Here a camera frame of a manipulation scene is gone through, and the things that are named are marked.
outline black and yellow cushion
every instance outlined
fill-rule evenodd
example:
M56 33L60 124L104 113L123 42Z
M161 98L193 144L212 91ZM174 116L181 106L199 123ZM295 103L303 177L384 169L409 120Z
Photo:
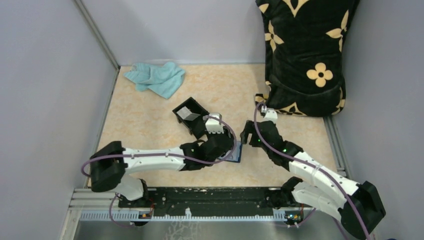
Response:
M269 108L324 117L345 104L342 49L359 0L256 0L265 30Z

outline light blue towel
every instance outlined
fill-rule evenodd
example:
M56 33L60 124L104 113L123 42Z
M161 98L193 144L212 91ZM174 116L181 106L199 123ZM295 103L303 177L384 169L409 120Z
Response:
M163 98L169 99L183 84L186 71L173 62L163 66L147 63L135 63L124 77L135 83L135 90L143 92L152 90Z

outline robotic arm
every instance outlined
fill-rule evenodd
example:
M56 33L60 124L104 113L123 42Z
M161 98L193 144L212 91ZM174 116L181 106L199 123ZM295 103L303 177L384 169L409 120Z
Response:
M324 170L338 181L339 185L347 193L358 210L368 232L374 230L377 224L386 215L376 187L368 181L359 184L321 165L300 146L293 142L283 140L276 126L277 113L274 109L263 107L261 113L264 116L264 121L258 122L257 126L263 139L274 149L309 163L305 164L295 161L293 158L284 157L275 153L261 141L255 129L254 122L250 120L246 122L244 131L240 134L242 144L247 143L248 136L251 134L249 145L262 148L274 164L301 176L307 182L304 182L298 177L290 178L280 190L280 197L284 199L284 204L289 206L307 204L317 208L341 222L342 226L352 236L358 239L364 239L365 234L361 229L359 220L351 205L347 202L344 194L335 186L328 176L319 169ZM271 205L275 208L280 207L278 203L275 202L271 202Z
M234 145L234 137L222 123L219 113L205 122L207 140L197 140L180 146L158 150L138 150L123 147L120 141L113 141L99 150L90 159L118 155L126 157L107 158L90 163L91 190L93 192L113 191L128 201L148 200L146 182L129 174L152 170L193 171L210 167L212 162ZM188 158L201 160L191 161Z

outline blue object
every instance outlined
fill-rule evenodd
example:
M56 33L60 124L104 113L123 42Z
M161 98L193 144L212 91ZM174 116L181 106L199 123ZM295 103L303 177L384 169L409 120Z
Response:
M135 83L135 90L139 92L152 90L165 99L169 99L183 84L186 71L173 62L163 66L147 63L135 63L124 77Z
M237 147L232 152L232 155L227 158L226 162L232 162L232 163L240 163L240 160L242 159L242 143L237 141Z

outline white wall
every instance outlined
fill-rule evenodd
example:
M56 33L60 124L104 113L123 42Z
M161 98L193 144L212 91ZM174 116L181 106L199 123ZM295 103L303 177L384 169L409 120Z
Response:
M254 0L84 0L120 65L263 63Z
M383 239L423 239L424 1L363 0L344 51L335 116L353 177L377 186Z
M0 239L54 240L115 70L71 0L2 0L0 73Z

